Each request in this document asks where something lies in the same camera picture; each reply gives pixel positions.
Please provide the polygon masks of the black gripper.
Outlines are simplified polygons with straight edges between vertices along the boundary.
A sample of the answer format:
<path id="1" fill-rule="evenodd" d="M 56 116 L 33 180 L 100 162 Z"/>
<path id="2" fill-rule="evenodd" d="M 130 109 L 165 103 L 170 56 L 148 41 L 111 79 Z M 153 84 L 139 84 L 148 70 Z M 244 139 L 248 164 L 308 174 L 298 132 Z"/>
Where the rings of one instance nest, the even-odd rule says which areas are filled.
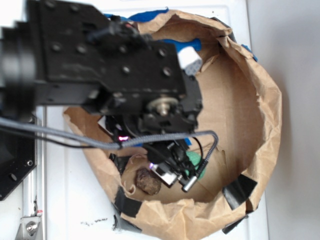
<path id="1" fill-rule="evenodd" d="M 187 193 L 196 183 L 197 169 L 187 157 L 189 147 L 183 146 L 182 139 L 145 143 L 150 170 L 171 188 L 176 182 Z"/>

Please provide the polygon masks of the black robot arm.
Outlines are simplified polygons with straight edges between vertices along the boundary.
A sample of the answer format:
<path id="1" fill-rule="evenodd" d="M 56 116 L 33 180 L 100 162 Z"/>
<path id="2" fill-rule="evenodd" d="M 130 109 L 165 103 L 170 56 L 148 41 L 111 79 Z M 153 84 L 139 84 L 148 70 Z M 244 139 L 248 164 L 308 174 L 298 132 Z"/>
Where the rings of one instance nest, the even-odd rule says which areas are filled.
<path id="1" fill-rule="evenodd" d="M 2 28 L 0 124 L 38 133 L 26 123 L 38 106 L 79 106 L 106 117 L 113 135 L 104 149 L 143 146 L 153 170 L 173 174 L 188 192 L 202 167 L 181 147 L 165 142 L 194 137 L 203 108 L 193 73 L 179 63 L 176 46 L 153 40 L 132 24 L 108 19 L 94 6 L 29 0 L 26 20 Z"/>

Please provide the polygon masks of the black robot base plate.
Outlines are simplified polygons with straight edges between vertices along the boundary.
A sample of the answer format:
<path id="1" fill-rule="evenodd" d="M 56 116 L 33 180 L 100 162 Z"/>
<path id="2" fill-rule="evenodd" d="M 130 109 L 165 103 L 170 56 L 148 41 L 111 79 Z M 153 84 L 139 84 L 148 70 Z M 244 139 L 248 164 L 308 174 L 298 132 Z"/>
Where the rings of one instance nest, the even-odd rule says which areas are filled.
<path id="1" fill-rule="evenodd" d="M 36 167 L 34 133 L 0 128 L 0 200 L 4 201 Z"/>

